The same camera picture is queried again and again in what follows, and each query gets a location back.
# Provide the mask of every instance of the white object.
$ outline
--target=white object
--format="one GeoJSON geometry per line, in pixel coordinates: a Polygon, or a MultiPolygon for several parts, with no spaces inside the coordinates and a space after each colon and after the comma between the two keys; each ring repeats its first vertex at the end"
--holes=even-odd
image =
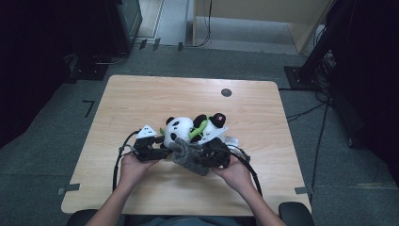
{"type": "Polygon", "coordinates": [[[228,128],[226,126],[224,126],[223,128],[215,129],[211,132],[204,133],[203,138],[201,140],[199,140],[198,144],[204,144],[206,142],[209,142],[215,137],[219,137],[221,139],[223,138],[222,141],[224,142],[223,134],[224,134],[224,132],[226,132],[227,129],[228,128]]]}
{"type": "Polygon", "coordinates": [[[238,139],[236,137],[226,137],[225,144],[230,149],[236,149],[236,147],[238,147],[238,139]]]}
{"type": "Polygon", "coordinates": [[[145,137],[154,137],[156,136],[156,132],[148,125],[146,124],[140,132],[136,135],[136,138],[145,138],[145,137]]]}

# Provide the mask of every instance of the black cable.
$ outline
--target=black cable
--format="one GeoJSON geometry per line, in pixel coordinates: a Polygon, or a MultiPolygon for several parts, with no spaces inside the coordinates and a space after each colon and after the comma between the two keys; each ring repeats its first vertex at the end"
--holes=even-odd
{"type": "Polygon", "coordinates": [[[247,155],[247,153],[246,153],[243,149],[241,149],[241,148],[239,148],[239,147],[237,147],[237,146],[235,146],[235,145],[231,145],[231,144],[227,145],[227,147],[229,147],[229,146],[231,146],[231,147],[233,147],[233,148],[235,148],[235,149],[238,149],[238,150],[241,152],[241,154],[243,155],[243,157],[244,157],[248,162],[250,161],[250,156],[247,155]]]}
{"type": "Polygon", "coordinates": [[[289,118],[293,118],[293,119],[291,119],[291,120],[288,120],[287,122],[294,121],[294,120],[298,119],[299,117],[301,117],[301,116],[303,116],[303,115],[309,114],[309,113],[311,113],[314,109],[316,109],[316,108],[318,108],[318,107],[320,107],[320,106],[322,106],[322,105],[325,105],[325,104],[326,104],[326,102],[323,102],[323,103],[321,103],[320,105],[317,105],[317,106],[315,106],[315,107],[313,107],[313,108],[311,108],[311,109],[308,109],[308,110],[306,110],[306,111],[304,111],[304,112],[302,112],[302,113],[294,114],[294,115],[292,115],[292,116],[287,116],[287,117],[286,117],[287,120],[288,120],[289,118]]]}
{"type": "Polygon", "coordinates": [[[321,35],[325,31],[326,31],[326,27],[323,27],[323,29],[319,32],[319,34],[317,34],[317,37],[316,37],[317,30],[314,31],[314,33],[313,33],[313,47],[317,44],[317,42],[319,42],[319,37],[321,37],[321,35]]]}
{"type": "Polygon", "coordinates": [[[262,196],[262,189],[261,189],[261,184],[259,183],[258,180],[258,174],[255,172],[255,170],[253,169],[253,167],[250,166],[250,164],[247,162],[246,159],[242,158],[240,155],[238,155],[237,153],[233,153],[232,151],[227,151],[225,149],[221,149],[221,148],[212,148],[213,150],[218,150],[218,151],[222,151],[225,153],[229,153],[232,156],[238,158],[238,160],[248,169],[248,171],[250,172],[250,174],[252,175],[253,181],[255,182],[255,186],[256,189],[258,190],[259,194],[262,196]]]}
{"type": "Polygon", "coordinates": [[[114,64],[119,64],[119,63],[121,63],[126,57],[127,57],[127,54],[124,54],[123,57],[122,57],[120,60],[115,61],[115,62],[105,62],[105,63],[102,63],[102,62],[97,62],[97,61],[94,60],[94,63],[95,63],[95,64],[99,64],[99,65],[114,65],[114,64]]]}
{"type": "Polygon", "coordinates": [[[127,142],[129,141],[129,139],[133,136],[133,135],[135,135],[135,134],[138,134],[138,132],[139,131],[134,131],[132,134],[130,134],[126,139],[125,139],[125,141],[123,142],[123,145],[119,148],[119,154],[118,154],[118,158],[117,158],[117,163],[115,164],[115,167],[114,167],[114,176],[113,176],[113,178],[112,178],[112,191],[114,191],[115,190],[115,188],[117,188],[117,178],[118,178],[118,170],[120,169],[120,167],[118,166],[118,164],[119,164],[119,162],[120,162],[120,159],[123,157],[123,156],[125,156],[126,154],[122,154],[122,152],[124,151],[124,148],[126,147],[126,146],[128,146],[127,145],[127,142]]]}
{"type": "Polygon", "coordinates": [[[208,43],[208,41],[211,39],[211,15],[212,15],[212,0],[211,3],[209,5],[209,14],[208,14],[208,24],[205,21],[205,25],[208,28],[208,35],[206,36],[205,40],[202,42],[202,44],[200,45],[194,45],[191,47],[202,47],[204,46],[206,43],[208,43]]]}
{"type": "MultiPolygon", "coordinates": [[[[323,116],[322,128],[320,130],[319,138],[317,140],[316,153],[314,155],[313,176],[311,178],[311,190],[313,190],[314,182],[316,180],[317,161],[318,161],[318,158],[319,158],[319,150],[320,150],[320,144],[321,144],[321,141],[322,141],[324,128],[325,128],[325,125],[326,125],[326,117],[327,117],[328,106],[329,106],[329,104],[327,103],[326,104],[326,109],[325,109],[325,112],[324,112],[324,116],[323,116]]],[[[311,195],[310,195],[310,203],[311,203],[312,199],[313,199],[313,194],[311,193],[311,195]]]]}
{"type": "Polygon", "coordinates": [[[244,164],[244,166],[247,167],[247,169],[249,170],[250,174],[252,174],[252,178],[253,178],[253,181],[255,182],[256,189],[258,189],[259,194],[260,194],[261,196],[263,196],[263,194],[262,194],[262,189],[261,189],[261,184],[259,183],[259,180],[258,180],[258,174],[255,172],[255,170],[253,169],[253,167],[251,167],[250,164],[249,164],[244,158],[240,157],[238,154],[236,154],[236,153],[231,153],[231,155],[234,156],[234,157],[236,157],[236,158],[238,158],[238,160],[239,160],[242,164],[244,164]]]}

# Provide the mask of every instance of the person's left hand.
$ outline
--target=person's left hand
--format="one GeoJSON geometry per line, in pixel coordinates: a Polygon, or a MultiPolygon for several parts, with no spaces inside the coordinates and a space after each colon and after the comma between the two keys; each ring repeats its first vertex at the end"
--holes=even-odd
{"type": "Polygon", "coordinates": [[[126,154],[120,163],[120,181],[117,187],[132,191],[145,172],[157,162],[140,162],[132,153],[126,154]]]}

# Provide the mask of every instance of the panda face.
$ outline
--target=panda face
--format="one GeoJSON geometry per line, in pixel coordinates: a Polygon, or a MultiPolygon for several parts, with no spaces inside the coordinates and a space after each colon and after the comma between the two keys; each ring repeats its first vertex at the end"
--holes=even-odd
{"type": "Polygon", "coordinates": [[[189,134],[193,126],[193,121],[187,117],[175,118],[171,121],[168,121],[167,129],[165,130],[165,147],[169,148],[169,144],[173,142],[177,137],[189,143],[189,134]]]}

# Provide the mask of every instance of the gray carpet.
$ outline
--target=gray carpet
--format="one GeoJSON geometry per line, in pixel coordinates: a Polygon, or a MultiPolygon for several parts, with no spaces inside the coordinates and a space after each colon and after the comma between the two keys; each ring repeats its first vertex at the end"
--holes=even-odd
{"type": "MultiPolygon", "coordinates": [[[[56,194],[72,177],[89,127],[112,74],[181,76],[274,81],[289,88],[283,66],[301,66],[304,56],[206,50],[150,45],[136,48],[109,67],[104,81],[64,84],[29,129],[0,150],[0,225],[65,225],[63,196],[56,194]],[[88,116],[89,103],[95,101],[88,116]]],[[[280,92],[286,115],[319,102],[312,91],[280,92]]],[[[289,123],[307,187],[313,185],[316,146],[325,107],[289,123]]],[[[386,165],[368,150],[347,147],[334,107],[327,120],[312,196],[316,225],[397,225],[399,191],[386,165]]]]}

